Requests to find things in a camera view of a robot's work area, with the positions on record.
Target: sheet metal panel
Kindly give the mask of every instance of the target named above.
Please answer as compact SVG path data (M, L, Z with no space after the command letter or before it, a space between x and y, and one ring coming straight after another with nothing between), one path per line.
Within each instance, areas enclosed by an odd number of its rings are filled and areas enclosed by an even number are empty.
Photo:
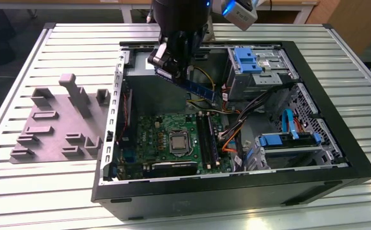
M247 32L216 24L216 40L294 40L371 160L371 76L356 57L320 25L254 25ZM119 41L152 41L158 27L146 24L59 24L38 44L0 118L2 229L371 229L371 181L347 187L307 206L122 222L91 203L95 161L12 165L16 137L30 115L36 87L58 86L74 72L88 93L111 87Z

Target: wooden table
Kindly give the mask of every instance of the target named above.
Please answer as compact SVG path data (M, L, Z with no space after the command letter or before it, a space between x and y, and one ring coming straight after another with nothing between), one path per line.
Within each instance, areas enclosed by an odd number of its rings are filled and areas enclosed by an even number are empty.
M0 9L120 9L124 23L132 23L131 10L150 9L151 0L0 0ZM304 24L319 0L272 0L274 11L298 11L295 24ZM267 1L256 10L268 11Z

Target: ram slot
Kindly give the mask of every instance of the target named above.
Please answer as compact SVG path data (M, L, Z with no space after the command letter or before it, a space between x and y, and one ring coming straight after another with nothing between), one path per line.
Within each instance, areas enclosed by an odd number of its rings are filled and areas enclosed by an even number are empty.
M203 161L203 167L206 169L211 169L211 166L214 165L211 151L210 151L210 131L206 127L208 127L208 121L206 114L198 113L196 114L196 125L198 125L198 134L199 134L199 140L200 140L200 152L202 152L202 161Z
M207 124L208 124L208 129L210 129L210 136L208 136L208 140L210 140L210 153L211 153L211 157L215 163L215 166L219 166L219 156L218 156L218 149L216 149L216 136L214 133L214 126L212 126L212 121L211 121L211 116L210 114L207 114Z

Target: green circuit board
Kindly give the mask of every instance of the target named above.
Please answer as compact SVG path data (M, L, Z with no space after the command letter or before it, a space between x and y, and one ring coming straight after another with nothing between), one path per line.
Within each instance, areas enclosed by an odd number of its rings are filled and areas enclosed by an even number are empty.
M215 133L223 131L220 116L211 116ZM170 152L170 132L186 130L188 132L190 153L182 157ZM132 165L127 167L130 179L142 179L140 163L160 161L194 161L199 164L198 174L226 173L231 171L231 160L223 156L219 166L207 169L202 162L199 132L195 114L140 116L138 121L138 147L132 153Z

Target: blue drive bay bracket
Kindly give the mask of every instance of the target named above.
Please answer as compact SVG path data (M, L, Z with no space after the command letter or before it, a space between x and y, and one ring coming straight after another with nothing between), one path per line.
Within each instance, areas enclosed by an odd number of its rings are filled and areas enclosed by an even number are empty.
M256 63L256 56L250 48L235 48L235 60L240 66L242 73L262 73L263 69Z

